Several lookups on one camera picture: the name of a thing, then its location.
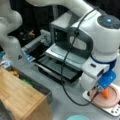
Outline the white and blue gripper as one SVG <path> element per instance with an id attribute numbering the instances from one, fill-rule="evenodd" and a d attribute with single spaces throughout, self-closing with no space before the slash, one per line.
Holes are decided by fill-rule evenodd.
<path id="1" fill-rule="evenodd" d="M 103 92 L 116 78 L 116 73 L 110 69 L 108 64 L 100 64 L 92 59 L 87 60 L 82 66 L 81 86 L 90 91 L 94 87 L 97 92 Z"/>

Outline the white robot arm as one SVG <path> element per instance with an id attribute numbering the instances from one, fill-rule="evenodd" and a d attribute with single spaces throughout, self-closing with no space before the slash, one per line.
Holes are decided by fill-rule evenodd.
<path id="1" fill-rule="evenodd" d="M 113 16 L 100 13 L 84 0 L 26 0 L 36 7 L 62 5 L 80 17 L 73 24 L 78 37 L 87 35 L 93 40 L 91 56 L 83 64 L 82 86 L 91 90 L 95 85 L 100 92 L 105 91 L 111 82 L 106 78 L 111 64 L 116 61 L 120 45 L 120 21 Z M 11 8 L 10 0 L 0 0 L 0 45 L 5 52 L 5 59 L 17 63 L 26 61 L 25 55 L 15 37 L 9 33 L 22 24 L 21 15 Z"/>

